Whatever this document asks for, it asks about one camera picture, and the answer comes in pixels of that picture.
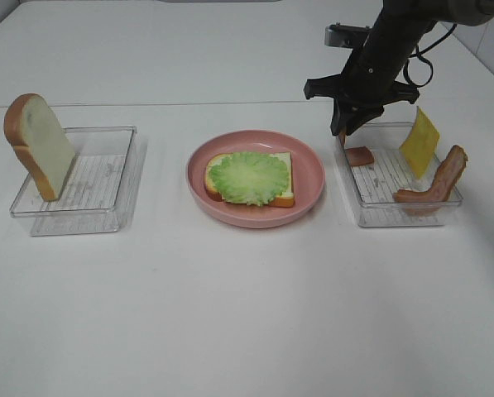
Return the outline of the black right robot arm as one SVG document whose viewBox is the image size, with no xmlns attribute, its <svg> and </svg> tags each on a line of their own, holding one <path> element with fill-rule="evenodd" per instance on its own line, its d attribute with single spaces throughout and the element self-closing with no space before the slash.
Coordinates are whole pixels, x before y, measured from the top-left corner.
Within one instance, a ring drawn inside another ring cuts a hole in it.
<svg viewBox="0 0 494 397">
<path fill-rule="evenodd" d="M 371 27 L 327 27 L 325 44 L 351 54 L 340 74 L 307 80 L 305 97 L 332 98 L 331 132 L 349 136 L 381 116 L 386 105 L 415 103 L 416 85 L 396 78 L 437 22 L 479 26 L 493 17 L 494 1 L 385 1 Z"/>
</svg>

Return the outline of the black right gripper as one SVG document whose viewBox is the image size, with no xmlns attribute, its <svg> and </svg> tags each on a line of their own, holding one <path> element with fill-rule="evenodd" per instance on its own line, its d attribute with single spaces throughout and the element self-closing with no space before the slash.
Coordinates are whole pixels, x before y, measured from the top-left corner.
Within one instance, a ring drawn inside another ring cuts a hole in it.
<svg viewBox="0 0 494 397">
<path fill-rule="evenodd" d="M 333 136 L 351 136 L 364 124 L 380 117 L 387 104 L 406 101 L 415 103 L 419 90 L 412 84 L 396 80 L 408 55 L 389 50 L 353 50 L 340 74 L 305 83 L 307 99 L 333 99 L 330 131 Z"/>
</svg>

